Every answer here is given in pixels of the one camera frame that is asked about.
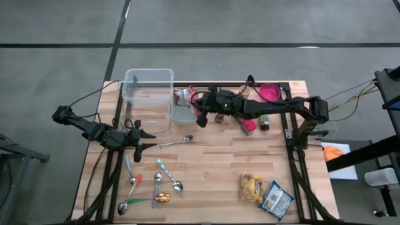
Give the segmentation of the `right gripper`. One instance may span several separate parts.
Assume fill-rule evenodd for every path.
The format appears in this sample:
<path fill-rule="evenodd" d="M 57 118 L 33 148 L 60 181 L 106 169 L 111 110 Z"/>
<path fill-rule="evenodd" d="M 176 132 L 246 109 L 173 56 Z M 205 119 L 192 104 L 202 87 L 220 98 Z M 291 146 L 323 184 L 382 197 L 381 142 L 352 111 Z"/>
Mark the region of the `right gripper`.
<path fill-rule="evenodd" d="M 205 128 L 208 113 L 222 114 L 224 116 L 233 115 L 233 92 L 219 90 L 216 86 L 209 86 L 207 91 L 193 90 L 190 98 L 197 98 L 191 105 L 199 111 L 196 123 Z"/>

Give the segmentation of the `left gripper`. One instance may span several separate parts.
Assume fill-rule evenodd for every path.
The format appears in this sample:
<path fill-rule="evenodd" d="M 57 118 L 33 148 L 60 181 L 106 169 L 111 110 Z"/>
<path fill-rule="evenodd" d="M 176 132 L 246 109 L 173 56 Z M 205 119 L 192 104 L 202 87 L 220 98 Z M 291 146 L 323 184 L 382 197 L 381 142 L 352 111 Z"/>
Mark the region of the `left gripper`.
<path fill-rule="evenodd" d="M 156 136 L 141 129 L 141 120 L 132 121 L 127 119 L 124 125 L 127 129 L 127 146 L 134 148 L 133 159 L 135 163 L 139 163 L 141 161 L 141 153 L 148 148 L 156 146 L 154 143 L 142 143 L 140 145 L 140 139 L 156 139 Z"/>

